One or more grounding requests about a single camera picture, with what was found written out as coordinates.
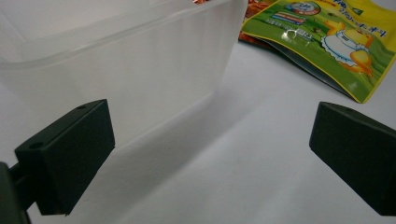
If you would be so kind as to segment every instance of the translucent plastic container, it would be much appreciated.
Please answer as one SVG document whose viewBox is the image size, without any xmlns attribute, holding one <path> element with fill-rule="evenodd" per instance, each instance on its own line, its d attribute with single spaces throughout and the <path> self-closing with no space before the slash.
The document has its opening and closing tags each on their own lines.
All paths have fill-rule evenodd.
<svg viewBox="0 0 396 224">
<path fill-rule="evenodd" d="M 108 100 L 118 146 L 172 118 L 218 86 L 246 6 L 2 0 L 2 147 L 99 99 Z"/>
</svg>

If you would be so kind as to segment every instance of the packaging illustration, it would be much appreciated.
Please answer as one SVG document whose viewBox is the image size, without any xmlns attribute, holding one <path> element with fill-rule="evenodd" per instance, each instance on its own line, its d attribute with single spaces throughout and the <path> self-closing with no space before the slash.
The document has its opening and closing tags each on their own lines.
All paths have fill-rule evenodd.
<svg viewBox="0 0 396 224">
<path fill-rule="evenodd" d="M 246 20 L 242 33 L 365 103 L 395 61 L 395 23 L 395 11 L 370 0 L 279 0 Z"/>
</svg>

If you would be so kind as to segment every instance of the white surface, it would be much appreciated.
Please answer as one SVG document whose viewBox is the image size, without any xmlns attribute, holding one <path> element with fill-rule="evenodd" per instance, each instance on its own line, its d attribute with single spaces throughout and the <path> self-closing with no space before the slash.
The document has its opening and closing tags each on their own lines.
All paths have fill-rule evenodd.
<svg viewBox="0 0 396 224">
<path fill-rule="evenodd" d="M 35 206 L 29 213 L 34 223 L 396 223 L 308 145 L 320 101 L 396 129 L 395 85 L 393 66 L 359 105 L 275 54 L 238 43 L 211 101 L 112 153 L 69 217 L 42 217 Z"/>
</svg>

